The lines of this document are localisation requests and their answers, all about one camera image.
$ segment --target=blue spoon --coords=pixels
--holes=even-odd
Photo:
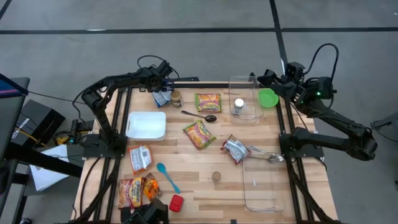
[[[167,174],[166,167],[164,166],[164,164],[160,162],[160,163],[158,163],[158,164],[156,165],[156,167],[157,167],[157,170],[159,170],[159,172],[161,172],[162,174],[164,174],[164,175],[166,176],[167,180],[170,181],[170,183],[173,185],[173,188],[174,188],[175,192],[176,192],[177,194],[181,193],[181,190],[173,183],[172,179],[171,179],[170,176]]]

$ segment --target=wooden table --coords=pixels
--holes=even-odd
[[[179,213],[169,211],[171,223],[231,223],[236,219],[238,223],[295,223],[292,196],[289,187],[286,164],[270,165],[263,160],[250,159],[242,165],[235,165],[230,155],[220,150],[222,143],[232,134],[247,146],[256,146],[267,152],[280,153],[277,135],[280,133],[277,112],[275,108],[263,110],[264,116],[259,118],[254,125],[237,125],[230,122],[228,89],[222,88],[181,88],[184,106],[175,108],[168,105],[157,108],[154,99],[149,93],[140,93],[134,89],[131,96],[130,111],[163,111],[167,115],[166,140],[159,142],[134,142],[128,141],[127,147],[148,144],[153,156],[153,163],[148,171],[132,173],[129,156],[121,160],[119,179],[130,179],[153,173],[159,181],[162,196],[160,200],[169,204],[175,194],[171,184],[156,169],[156,163],[165,164],[171,178],[180,188],[185,199],[182,211]],[[217,115],[217,122],[205,123],[209,132],[217,137],[206,149],[195,149],[183,128],[197,120],[196,117],[181,114],[181,110],[196,112],[194,93],[221,93],[223,112]],[[113,117],[116,102],[116,92],[106,109],[108,119]],[[282,111],[285,114],[284,102],[281,101]],[[123,115],[124,103],[121,104],[118,117],[118,127]],[[297,113],[293,111],[294,121],[297,126],[302,122]],[[314,130],[312,119],[303,117],[310,130]],[[80,179],[80,186],[76,195],[75,208],[79,211],[80,192],[83,181],[95,159],[85,162]],[[98,192],[104,159],[101,159],[88,178],[84,191],[83,208],[86,208]],[[328,177],[325,168],[315,159],[303,159],[308,188],[322,209],[337,219],[333,198],[331,196]],[[214,171],[221,173],[221,180],[213,182],[211,174]],[[243,178],[247,205],[254,210],[275,207],[281,212],[259,213],[250,212],[243,200]],[[119,181],[116,198],[113,205],[112,223],[120,223]],[[105,195],[100,219],[104,219],[108,202],[108,193]],[[303,218],[306,218],[303,198],[300,195],[300,205]]]

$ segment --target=snack packet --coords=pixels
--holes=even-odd
[[[130,207],[131,209],[142,206],[143,178],[120,180],[118,209]]]
[[[211,135],[206,129],[201,120],[198,120],[183,130],[188,134],[193,144],[199,149],[206,148],[212,141],[216,139],[216,137]]]
[[[221,147],[221,150],[227,150],[235,161],[235,164],[239,164],[251,151],[244,146],[234,136],[230,136]]]
[[[221,95],[219,93],[195,94],[198,112],[221,112]]]
[[[137,146],[129,149],[132,173],[135,175],[141,170],[146,170],[152,162],[148,145]]]
[[[149,173],[145,177],[145,184],[144,184],[144,195],[150,200],[156,198],[158,195],[162,195],[162,192],[159,189],[159,185],[155,179],[155,177]]]

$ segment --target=gray floor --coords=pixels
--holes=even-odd
[[[398,2],[277,1],[282,27],[398,27]],[[0,30],[135,29],[172,27],[272,27],[268,1],[261,0],[12,0]],[[333,42],[340,48],[333,109],[363,124],[398,111],[398,32],[284,33],[290,61],[308,65],[316,48]],[[273,32],[250,34],[96,34],[0,35],[0,72],[31,79],[30,90],[73,99],[107,75],[135,71],[136,58],[166,58],[182,77],[228,80],[232,75],[280,73]],[[324,49],[310,76],[329,76],[334,51]],[[67,117],[76,118],[70,103],[30,95]],[[84,107],[83,117],[91,113]],[[340,136],[322,121],[319,133]],[[398,218],[398,144],[374,134],[379,147],[371,162],[325,150],[328,176],[339,219],[346,223],[396,223]],[[36,223],[66,222],[72,212],[78,179],[28,198],[24,216]],[[14,187],[0,223],[9,223]]]

